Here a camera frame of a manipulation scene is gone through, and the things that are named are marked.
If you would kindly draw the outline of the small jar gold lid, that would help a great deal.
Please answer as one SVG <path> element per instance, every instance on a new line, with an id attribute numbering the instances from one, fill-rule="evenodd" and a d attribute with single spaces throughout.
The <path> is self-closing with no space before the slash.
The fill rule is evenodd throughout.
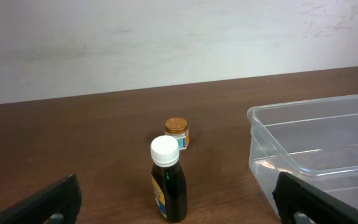
<path id="1" fill-rule="evenodd" d="M 165 135 L 178 141 L 179 150 L 186 150 L 189 144 L 188 122 L 184 118 L 170 118 L 165 122 Z"/>

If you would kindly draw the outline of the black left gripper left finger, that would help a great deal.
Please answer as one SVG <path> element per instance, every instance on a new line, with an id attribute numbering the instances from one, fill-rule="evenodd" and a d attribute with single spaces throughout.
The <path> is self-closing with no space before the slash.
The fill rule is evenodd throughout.
<path id="1" fill-rule="evenodd" d="M 49 185 L 0 212 L 0 224 L 74 224 L 81 208 L 81 189 L 75 174 Z"/>

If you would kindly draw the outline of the dark bottle white cap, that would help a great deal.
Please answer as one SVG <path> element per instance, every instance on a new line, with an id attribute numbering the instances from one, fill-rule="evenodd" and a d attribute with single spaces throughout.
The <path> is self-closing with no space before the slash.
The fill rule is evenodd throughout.
<path id="1" fill-rule="evenodd" d="M 187 214 L 186 179 L 181 168 L 180 150 L 172 136 L 159 136 L 150 144 L 151 171 L 155 201 L 170 223 L 180 222 Z"/>

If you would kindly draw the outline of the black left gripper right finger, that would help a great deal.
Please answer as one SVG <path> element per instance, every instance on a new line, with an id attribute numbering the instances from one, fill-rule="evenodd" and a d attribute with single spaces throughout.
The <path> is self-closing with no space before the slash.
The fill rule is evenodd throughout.
<path id="1" fill-rule="evenodd" d="M 282 223 L 358 224 L 358 209 L 290 173 L 279 173 L 272 195 Z"/>

